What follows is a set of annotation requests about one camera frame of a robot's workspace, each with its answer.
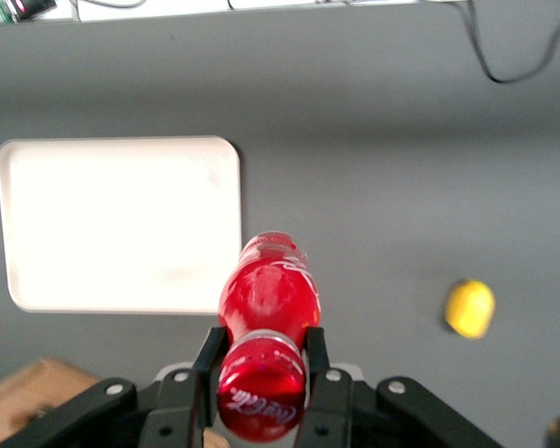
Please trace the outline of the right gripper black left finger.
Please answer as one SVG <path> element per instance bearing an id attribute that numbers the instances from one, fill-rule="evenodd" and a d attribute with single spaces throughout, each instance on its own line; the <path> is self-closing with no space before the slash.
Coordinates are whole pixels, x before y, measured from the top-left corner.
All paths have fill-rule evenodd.
<path id="1" fill-rule="evenodd" d="M 228 333 L 211 328 L 196 360 L 139 390 L 107 378 L 36 418 L 0 447 L 203 447 Z"/>

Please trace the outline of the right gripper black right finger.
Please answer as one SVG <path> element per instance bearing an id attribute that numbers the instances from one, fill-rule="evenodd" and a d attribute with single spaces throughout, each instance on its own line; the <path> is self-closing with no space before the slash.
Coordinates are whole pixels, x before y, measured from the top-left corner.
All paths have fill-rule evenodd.
<path id="1" fill-rule="evenodd" d="M 295 447 L 498 447 L 500 444 L 414 379 L 378 385 L 332 367 L 322 328 L 308 328 L 308 405 Z"/>

